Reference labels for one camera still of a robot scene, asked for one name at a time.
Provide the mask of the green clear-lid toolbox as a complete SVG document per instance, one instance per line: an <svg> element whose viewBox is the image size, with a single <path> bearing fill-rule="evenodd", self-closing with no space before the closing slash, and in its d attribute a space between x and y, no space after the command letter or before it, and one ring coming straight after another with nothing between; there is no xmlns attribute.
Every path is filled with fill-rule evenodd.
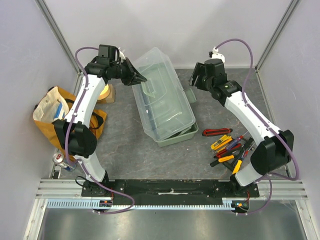
<svg viewBox="0 0 320 240"><path fill-rule="evenodd" d="M147 79L132 87L144 133L159 147L192 139L199 130L191 108L197 99L183 88L170 58L154 47L133 65Z"/></svg>

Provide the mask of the blue red screwdriver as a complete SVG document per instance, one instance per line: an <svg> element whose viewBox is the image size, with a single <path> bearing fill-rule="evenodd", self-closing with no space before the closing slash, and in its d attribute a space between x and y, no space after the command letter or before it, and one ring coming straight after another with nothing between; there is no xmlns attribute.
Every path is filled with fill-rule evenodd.
<svg viewBox="0 0 320 240"><path fill-rule="evenodd" d="M219 149L219 150L217 151L217 153L222 152L222 150L226 150L226 151L230 150L230 149L233 148L236 144L238 144L238 143L240 142L240 140L242 140L245 135L246 135L246 133L243 134L243 135L238 136L238 137L235 138L235 139L233 139L233 140L230 141L227 145L225 145L225 146L223 146L221 149Z"/></svg>

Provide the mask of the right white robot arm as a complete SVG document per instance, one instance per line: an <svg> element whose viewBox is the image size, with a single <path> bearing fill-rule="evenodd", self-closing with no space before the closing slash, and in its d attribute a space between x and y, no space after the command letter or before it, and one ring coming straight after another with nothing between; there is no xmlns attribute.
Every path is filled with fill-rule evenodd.
<svg viewBox="0 0 320 240"><path fill-rule="evenodd" d="M236 81L228 80L221 59L196 63L189 84L210 92L215 100L240 120L257 145L250 162L231 175L229 191L233 196L242 196L248 185L292 160L293 133L282 131L270 122L249 101L242 87Z"/></svg>

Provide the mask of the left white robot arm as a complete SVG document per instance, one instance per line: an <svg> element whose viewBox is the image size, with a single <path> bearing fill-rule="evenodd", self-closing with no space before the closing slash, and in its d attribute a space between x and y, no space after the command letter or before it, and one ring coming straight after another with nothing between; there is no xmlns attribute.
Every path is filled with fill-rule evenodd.
<svg viewBox="0 0 320 240"><path fill-rule="evenodd" d="M98 196L110 191L108 174L101 166L97 154L97 137L90 130L91 117L99 95L112 79L121 80L125 86L139 85L147 81L118 47L101 44L97 56L86 66L81 66L84 80L75 101L63 119L55 120L54 130L68 163L75 157L85 173L94 182L92 190Z"/></svg>

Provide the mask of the yellow tape roll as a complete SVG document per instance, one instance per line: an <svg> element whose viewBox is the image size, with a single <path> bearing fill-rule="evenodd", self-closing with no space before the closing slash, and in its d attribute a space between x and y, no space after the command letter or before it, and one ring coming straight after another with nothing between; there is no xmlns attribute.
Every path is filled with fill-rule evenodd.
<svg viewBox="0 0 320 240"><path fill-rule="evenodd" d="M104 89L101 91L98 100L102 101L102 100L106 100L106 99L110 99L113 97L113 86L111 84L107 84Z"/></svg>

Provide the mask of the red black utility knife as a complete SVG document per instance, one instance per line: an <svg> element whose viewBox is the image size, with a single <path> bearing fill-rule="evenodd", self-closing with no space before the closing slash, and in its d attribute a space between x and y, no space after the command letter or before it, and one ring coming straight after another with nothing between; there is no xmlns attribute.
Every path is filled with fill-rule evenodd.
<svg viewBox="0 0 320 240"><path fill-rule="evenodd" d="M214 136L223 136L233 132L232 128L218 128L210 129L207 128L202 132L203 137L214 137Z"/></svg>

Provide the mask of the yellow canvas tote bag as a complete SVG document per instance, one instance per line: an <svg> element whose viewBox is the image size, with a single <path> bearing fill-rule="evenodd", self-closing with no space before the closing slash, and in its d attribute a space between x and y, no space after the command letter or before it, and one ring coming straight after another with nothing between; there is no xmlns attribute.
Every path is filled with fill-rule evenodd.
<svg viewBox="0 0 320 240"><path fill-rule="evenodd" d="M35 106L33 121L49 142L65 153L65 134L68 124L65 115L74 106L76 96L59 86L50 88L45 97ZM75 120L68 138L68 154L74 162L75 156L88 158L94 153L97 141L103 133L107 113L94 109L89 126Z"/></svg>

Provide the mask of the red bull can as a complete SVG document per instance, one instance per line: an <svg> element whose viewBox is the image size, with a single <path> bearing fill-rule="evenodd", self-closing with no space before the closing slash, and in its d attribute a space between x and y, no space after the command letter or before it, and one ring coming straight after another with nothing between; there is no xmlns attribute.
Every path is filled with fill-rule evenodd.
<svg viewBox="0 0 320 240"><path fill-rule="evenodd" d="M57 152L53 155L52 161L62 169L66 171L74 171L76 169L75 164L69 164L67 161L65 161L65 156L63 153Z"/></svg>

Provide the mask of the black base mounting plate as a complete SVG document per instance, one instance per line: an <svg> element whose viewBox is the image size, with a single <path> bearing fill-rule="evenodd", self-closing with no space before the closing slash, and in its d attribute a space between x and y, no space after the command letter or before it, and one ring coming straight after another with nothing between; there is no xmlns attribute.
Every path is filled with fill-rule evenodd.
<svg viewBox="0 0 320 240"><path fill-rule="evenodd" d="M258 198L259 189L250 184L235 188L228 180L217 179L112 179L103 183L111 190L138 196L210 196L215 198Z"/></svg>

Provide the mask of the red handled screwdriver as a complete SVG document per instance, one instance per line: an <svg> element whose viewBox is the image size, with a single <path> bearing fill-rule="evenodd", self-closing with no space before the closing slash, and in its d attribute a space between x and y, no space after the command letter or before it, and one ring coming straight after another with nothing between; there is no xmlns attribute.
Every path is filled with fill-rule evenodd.
<svg viewBox="0 0 320 240"><path fill-rule="evenodd" d="M221 152L218 152L214 158L215 159L219 159L219 158L222 158L222 157L225 157L225 156L229 156L231 155L233 152L236 152L238 150L240 150L242 148L242 144L241 143L238 143L237 145L235 145L233 148L231 148L230 150L227 150L227 149L223 149Z"/></svg>

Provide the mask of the orange handled screwdriver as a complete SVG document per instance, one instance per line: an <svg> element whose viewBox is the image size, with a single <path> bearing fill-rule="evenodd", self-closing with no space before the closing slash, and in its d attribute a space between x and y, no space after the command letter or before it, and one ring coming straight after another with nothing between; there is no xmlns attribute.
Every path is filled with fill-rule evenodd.
<svg viewBox="0 0 320 240"><path fill-rule="evenodd" d="M218 162L219 163L223 163L223 162L227 162L227 161L229 161L229 160L232 160L232 159L234 159L235 158L235 155L234 154L231 154L231 155L227 155L227 156L224 156L224 157L220 157L219 159L218 159Z"/></svg>

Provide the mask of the black handled tool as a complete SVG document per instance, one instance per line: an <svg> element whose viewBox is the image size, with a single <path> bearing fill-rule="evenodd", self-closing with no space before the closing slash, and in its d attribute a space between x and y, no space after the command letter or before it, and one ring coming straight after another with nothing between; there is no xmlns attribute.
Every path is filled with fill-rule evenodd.
<svg viewBox="0 0 320 240"><path fill-rule="evenodd" d="M228 161L224 161L224 162L219 162L218 160L215 160L213 162L210 163L210 166L213 168L219 164L223 164L227 169L229 169L230 171L233 171L234 170L234 166L229 163Z"/></svg>

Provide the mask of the yellow handled pliers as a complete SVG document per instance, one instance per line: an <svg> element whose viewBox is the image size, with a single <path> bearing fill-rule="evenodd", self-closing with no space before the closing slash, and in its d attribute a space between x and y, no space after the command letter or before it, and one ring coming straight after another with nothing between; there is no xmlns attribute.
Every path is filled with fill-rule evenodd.
<svg viewBox="0 0 320 240"><path fill-rule="evenodd" d="M239 157L232 171L232 174L236 174L240 170L242 162L247 157L248 153L249 153L249 150L245 150L244 153Z"/></svg>

